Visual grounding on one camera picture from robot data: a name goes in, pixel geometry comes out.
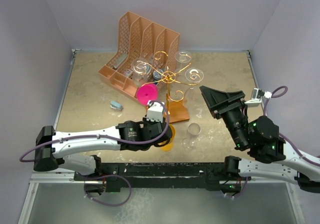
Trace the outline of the clear tall wine glass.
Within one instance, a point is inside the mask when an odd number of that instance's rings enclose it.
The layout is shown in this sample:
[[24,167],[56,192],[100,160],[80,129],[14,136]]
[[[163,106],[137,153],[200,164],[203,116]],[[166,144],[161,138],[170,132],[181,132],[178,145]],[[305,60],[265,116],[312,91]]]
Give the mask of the clear tall wine glass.
[[147,60],[141,57],[134,59],[131,63],[131,69],[132,80],[138,88],[148,82],[151,67]]

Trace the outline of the clear round wine glass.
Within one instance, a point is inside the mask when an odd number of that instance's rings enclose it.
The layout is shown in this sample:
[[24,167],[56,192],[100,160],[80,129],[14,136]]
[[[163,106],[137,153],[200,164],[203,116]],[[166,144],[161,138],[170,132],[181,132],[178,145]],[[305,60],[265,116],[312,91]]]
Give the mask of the clear round wine glass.
[[183,70],[192,60],[192,55],[189,51],[179,50],[175,53],[176,72]]

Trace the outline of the pink plastic goblet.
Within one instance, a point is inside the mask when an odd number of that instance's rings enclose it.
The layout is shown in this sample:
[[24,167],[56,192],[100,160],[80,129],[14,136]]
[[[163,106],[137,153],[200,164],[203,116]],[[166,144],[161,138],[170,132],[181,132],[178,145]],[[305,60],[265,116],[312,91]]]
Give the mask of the pink plastic goblet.
[[136,92],[136,99],[143,106],[146,106],[149,101],[156,100],[157,98],[158,89],[153,83],[141,86]]

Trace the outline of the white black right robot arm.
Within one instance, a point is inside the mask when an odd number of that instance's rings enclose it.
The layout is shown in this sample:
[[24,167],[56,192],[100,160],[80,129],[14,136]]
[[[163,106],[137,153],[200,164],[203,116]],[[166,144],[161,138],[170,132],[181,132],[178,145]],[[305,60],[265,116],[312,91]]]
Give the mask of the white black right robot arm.
[[298,185],[306,192],[320,192],[319,157],[297,149],[265,114],[248,120],[248,107],[271,99],[271,92],[254,88],[250,100],[245,101],[243,91],[224,92],[203,85],[199,89],[213,118],[223,120],[235,149],[252,158],[225,157],[222,174],[226,179],[262,177]]

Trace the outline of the clear flute wine glass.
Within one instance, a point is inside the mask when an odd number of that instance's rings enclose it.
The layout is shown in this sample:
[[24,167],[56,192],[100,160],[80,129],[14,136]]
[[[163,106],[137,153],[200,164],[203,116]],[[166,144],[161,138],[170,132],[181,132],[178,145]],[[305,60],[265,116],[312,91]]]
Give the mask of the clear flute wine glass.
[[204,78],[204,73],[198,68],[189,68],[185,72],[185,78],[189,84],[189,90],[193,90]]

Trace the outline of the gold wire wine glass rack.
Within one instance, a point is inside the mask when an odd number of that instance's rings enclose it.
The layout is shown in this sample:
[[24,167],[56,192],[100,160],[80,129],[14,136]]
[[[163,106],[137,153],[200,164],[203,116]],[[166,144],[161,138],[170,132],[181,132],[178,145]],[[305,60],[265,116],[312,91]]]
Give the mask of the gold wire wine glass rack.
[[[165,94],[165,106],[168,111],[166,117],[169,118],[171,124],[187,122],[190,120],[190,114],[188,109],[185,107],[186,94],[189,90],[189,82],[185,78],[185,72],[192,67],[191,62],[181,71],[176,72],[176,70],[170,70],[168,66],[164,68],[163,78],[158,81],[152,81],[152,84],[164,83],[166,85]],[[181,89],[176,89],[174,92],[171,91],[171,86],[173,84],[179,84],[187,86],[188,89],[183,91]]]

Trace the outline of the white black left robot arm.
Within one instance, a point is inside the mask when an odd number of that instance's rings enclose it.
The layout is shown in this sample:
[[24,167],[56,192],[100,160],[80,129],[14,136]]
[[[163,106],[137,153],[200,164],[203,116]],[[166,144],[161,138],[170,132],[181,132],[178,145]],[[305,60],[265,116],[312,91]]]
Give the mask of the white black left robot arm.
[[103,175],[101,159],[81,153],[109,151],[147,151],[150,147],[166,146],[173,132],[166,122],[125,121],[105,129],[82,132],[55,131],[52,126],[42,128],[36,139],[34,154],[36,172],[65,168],[98,180]]

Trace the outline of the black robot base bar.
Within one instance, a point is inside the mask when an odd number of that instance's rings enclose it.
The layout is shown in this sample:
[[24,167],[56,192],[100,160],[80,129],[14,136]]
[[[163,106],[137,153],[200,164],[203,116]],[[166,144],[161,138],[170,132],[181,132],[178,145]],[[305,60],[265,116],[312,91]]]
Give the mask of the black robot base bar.
[[241,177],[236,163],[102,163],[102,173],[81,176],[75,181],[103,181],[106,192],[122,188],[150,189],[205,189],[237,194],[250,177]]

